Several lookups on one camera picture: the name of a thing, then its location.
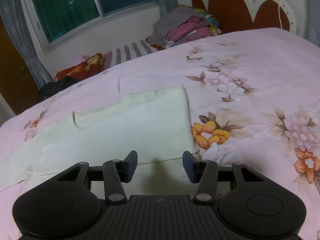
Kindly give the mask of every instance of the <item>striped pillow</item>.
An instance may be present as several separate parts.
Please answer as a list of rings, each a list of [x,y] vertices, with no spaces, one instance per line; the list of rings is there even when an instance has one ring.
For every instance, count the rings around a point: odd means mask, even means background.
[[[106,70],[120,63],[145,56],[156,51],[158,51],[158,49],[151,47],[151,45],[144,40],[134,42],[130,45],[125,45],[104,55],[104,69]]]

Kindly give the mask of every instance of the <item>red headboard panel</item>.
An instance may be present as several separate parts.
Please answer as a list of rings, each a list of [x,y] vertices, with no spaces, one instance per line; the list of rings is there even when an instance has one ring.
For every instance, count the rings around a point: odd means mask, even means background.
[[[192,6],[205,9],[202,0],[192,0]],[[244,0],[208,0],[208,12],[217,19],[222,33],[268,27],[280,28],[278,4],[273,0],[262,3],[254,22]],[[282,8],[280,17],[282,28],[289,31],[290,21]]]

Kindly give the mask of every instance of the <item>window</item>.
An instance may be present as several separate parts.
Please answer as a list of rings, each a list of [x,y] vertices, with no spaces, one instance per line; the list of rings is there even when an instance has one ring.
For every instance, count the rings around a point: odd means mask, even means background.
[[[50,48],[108,15],[157,0],[27,0],[42,45]]]

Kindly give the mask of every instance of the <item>metal pivot screw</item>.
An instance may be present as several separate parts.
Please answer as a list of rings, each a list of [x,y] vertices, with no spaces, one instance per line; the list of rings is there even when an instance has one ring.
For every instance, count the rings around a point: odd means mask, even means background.
[[[211,200],[211,196],[206,193],[201,193],[201,194],[196,195],[196,199],[199,201],[209,201],[209,200]]]
[[[124,199],[124,196],[122,194],[114,193],[108,196],[108,199],[112,202],[120,201]]]

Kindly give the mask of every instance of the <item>white cord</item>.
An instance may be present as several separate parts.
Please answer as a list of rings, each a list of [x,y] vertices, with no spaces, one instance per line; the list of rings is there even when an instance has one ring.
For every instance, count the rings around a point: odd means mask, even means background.
[[[280,0],[278,0],[278,16],[279,16],[279,21],[280,21],[280,27],[282,29],[282,21],[281,21],[281,17],[280,17]]]

